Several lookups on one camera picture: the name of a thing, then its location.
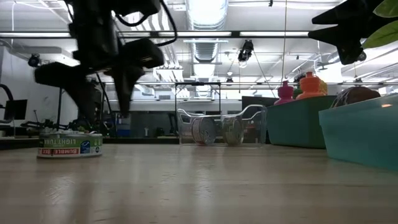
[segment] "clear plastic container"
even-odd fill
[[[266,141],[266,107],[250,105],[239,114],[205,115],[177,110],[180,144],[259,146]]]

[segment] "green plastic bin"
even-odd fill
[[[336,96],[319,96],[268,107],[267,128],[273,145],[324,149],[318,112]]]
[[[328,155],[398,170],[398,95],[319,112]]]

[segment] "pink bottle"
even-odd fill
[[[279,100],[277,100],[274,105],[279,105],[282,103],[288,103],[293,100],[293,87],[287,85],[287,81],[284,81],[282,86],[278,88]]]

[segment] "security camera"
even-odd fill
[[[253,43],[251,40],[245,40],[243,47],[238,55],[239,62],[247,62],[251,57],[251,52],[254,50]]]
[[[41,60],[40,60],[40,55],[39,54],[32,54],[30,56],[30,59],[27,61],[27,64],[30,67],[38,68],[40,66]]]

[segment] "computer monitor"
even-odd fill
[[[6,103],[4,119],[25,120],[27,100],[9,100]]]

